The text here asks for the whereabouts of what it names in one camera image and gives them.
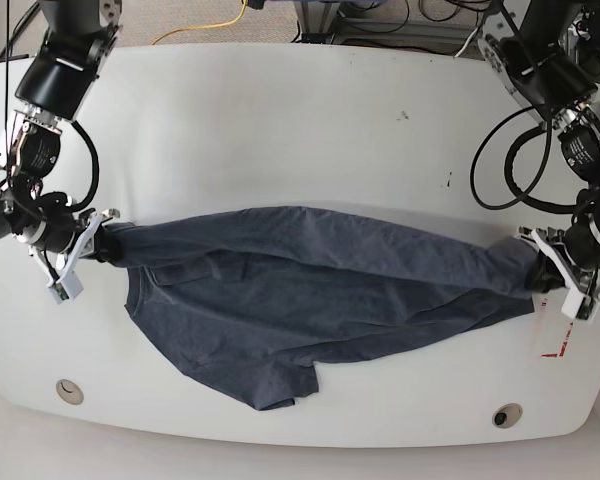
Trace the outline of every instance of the shirt sleeve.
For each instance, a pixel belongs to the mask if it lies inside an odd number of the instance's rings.
[[[274,410],[295,404],[318,392],[313,366],[303,367],[275,359],[216,362],[192,371],[188,377],[256,410]]]
[[[485,250],[381,220],[306,207],[193,217],[127,228],[116,236],[125,252],[119,266],[125,267],[138,262],[159,266],[229,250],[522,298],[529,296],[524,277],[536,257],[532,247],[513,238]]]

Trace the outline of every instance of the t-shirt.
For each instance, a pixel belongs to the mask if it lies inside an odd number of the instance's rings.
[[[522,240],[489,249],[303,207],[107,227],[126,308],[184,375],[257,410],[318,391],[315,362],[373,360],[533,311]]]

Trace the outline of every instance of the floor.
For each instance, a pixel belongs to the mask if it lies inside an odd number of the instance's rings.
[[[14,26],[31,5],[32,0],[11,1],[11,25]],[[418,9],[418,0],[409,1],[409,18],[424,20]],[[427,14],[440,18],[453,12],[454,7],[444,0],[421,0]],[[149,45],[159,35],[186,25],[222,22],[234,18],[240,10],[239,0],[123,0],[122,33],[120,46]],[[0,50],[5,40],[6,1],[0,0]],[[405,0],[387,0],[386,4],[370,12],[377,18],[402,21],[406,15]],[[476,14],[460,12],[449,23],[474,25]],[[163,43],[193,42],[265,42],[286,43],[296,34],[296,14],[293,2],[269,0],[263,10],[247,9],[235,25],[221,29],[186,32],[173,35]],[[14,48],[14,54],[33,54],[40,46],[45,29],[42,15],[38,15]]]

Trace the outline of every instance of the white table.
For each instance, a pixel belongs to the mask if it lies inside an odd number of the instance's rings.
[[[11,87],[27,61],[12,64]],[[4,67],[0,66],[0,129]],[[468,171],[490,128],[517,109],[488,66],[420,53],[308,45],[195,45],[119,49],[79,119],[101,156],[100,208],[150,224],[263,205],[362,213],[487,244],[524,224],[564,226],[528,207],[487,212]],[[520,118],[485,152],[478,186],[508,199],[507,146]],[[47,182],[77,197],[89,157],[65,128]],[[516,174],[529,179],[542,141]],[[554,145],[539,197],[571,202],[583,184]],[[85,292],[56,306],[26,248],[0,241],[0,392],[25,407],[175,435],[285,445],[398,447],[561,435],[587,418],[600,388],[600,311],[574,326],[564,292],[543,313],[411,353],[318,365],[320,393],[258,413],[182,376],[128,318],[126,275],[82,262]],[[63,403],[59,379],[85,393]],[[524,409],[511,429],[501,406]]]

